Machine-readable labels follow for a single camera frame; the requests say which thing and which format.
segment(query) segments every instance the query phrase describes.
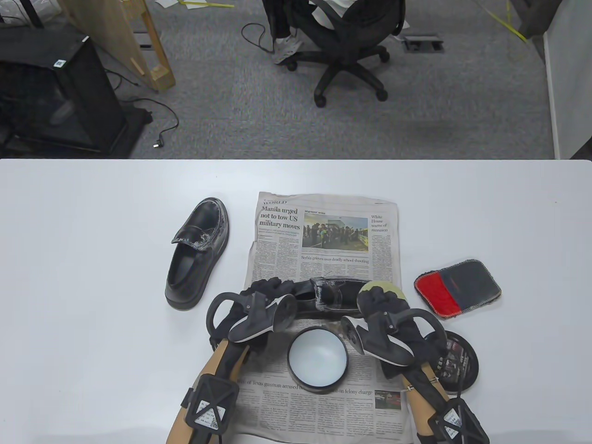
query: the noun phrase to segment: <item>gray carpet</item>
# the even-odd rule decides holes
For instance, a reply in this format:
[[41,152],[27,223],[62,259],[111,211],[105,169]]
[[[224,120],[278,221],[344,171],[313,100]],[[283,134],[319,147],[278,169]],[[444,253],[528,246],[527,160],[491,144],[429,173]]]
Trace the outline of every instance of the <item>gray carpet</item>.
[[[301,63],[296,72],[275,66],[240,36],[248,22],[267,25],[260,0],[225,0],[233,9],[188,11],[147,0],[177,85],[161,94],[124,85],[123,97],[161,100],[181,126],[158,132],[173,119],[146,103],[146,127],[136,158],[283,159],[548,159],[553,157],[545,67],[524,45],[471,0],[408,0],[415,33],[438,33],[444,54],[391,53],[364,61],[389,93],[374,92],[340,73],[326,92],[327,107],[313,102],[324,67]],[[503,0],[485,0],[505,13]],[[258,36],[253,28],[251,39]],[[264,39],[270,45],[269,38]],[[109,68],[126,72],[102,54]]]

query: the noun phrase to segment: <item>white bowl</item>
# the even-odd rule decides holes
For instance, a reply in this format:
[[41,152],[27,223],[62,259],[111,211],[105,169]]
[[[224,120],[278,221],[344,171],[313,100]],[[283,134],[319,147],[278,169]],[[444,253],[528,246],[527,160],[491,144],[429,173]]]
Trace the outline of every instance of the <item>white bowl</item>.
[[290,375],[302,388],[334,390],[348,369],[348,351],[341,338],[324,327],[302,330],[288,348]]

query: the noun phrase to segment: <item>loafer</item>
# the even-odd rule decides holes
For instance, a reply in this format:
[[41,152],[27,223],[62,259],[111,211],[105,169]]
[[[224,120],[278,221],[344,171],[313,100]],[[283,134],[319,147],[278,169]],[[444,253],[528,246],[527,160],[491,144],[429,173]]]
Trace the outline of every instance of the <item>loafer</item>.
[[367,283],[345,276],[311,278],[294,284],[298,318],[340,320],[342,316],[360,317],[357,297]]
[[171,307],[189,310],[204,294],[210,274],[228,243],[228,213],[216,198],[202,200],[171,243],[176,244],[166,278]]

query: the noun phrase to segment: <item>white label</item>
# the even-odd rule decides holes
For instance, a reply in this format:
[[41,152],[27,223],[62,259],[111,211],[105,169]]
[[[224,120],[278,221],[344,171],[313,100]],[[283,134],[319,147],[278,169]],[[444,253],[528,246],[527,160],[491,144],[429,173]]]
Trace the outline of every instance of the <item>white label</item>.
[[[200,411],[202,408],[209,406],[210,403],[207,401],[200,401],[197,410]],[[218,416],[220,416],[220,420],[224,417],[224,413],[226,409],[224,407],[218,406]],[[195,420],[196,424],[201,424],[202,426],[209,427],[213,430],[218,430],[218,422],[216,421],[216,416],[214,415],[214,409],[209,408],[205,412],[203,412],[199,418]]]
[[[446,421],[447,423],[450,424],[454,424],[455,426],[460,427],[461,426],[461,419],[458,416],[458,414],[456,413],[456,411],[454,409],[452,409],[451,411],[449,411],[448,413],[446,413],[444,415],[444,421]],[[446,430],[446,432],[448,433],[448,436],[450,436],[450,439],[454,439],[454,437],[456,435],[458,435],[458,431],[451,429],[450,427],[446,427],[444,426],[444,429]]]

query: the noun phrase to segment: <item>white sneaker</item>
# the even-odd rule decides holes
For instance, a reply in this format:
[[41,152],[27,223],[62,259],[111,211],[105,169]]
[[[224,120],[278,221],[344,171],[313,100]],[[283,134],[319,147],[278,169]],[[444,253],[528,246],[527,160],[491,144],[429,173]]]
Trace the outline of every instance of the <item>white sneaker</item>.
[[271,56],[274,63],[278,65],[285,59],[296,54],[298,49],[302,46],[303,41],[298,37],[288,36],[286,38],[276,38],[274,41],[275,53]]

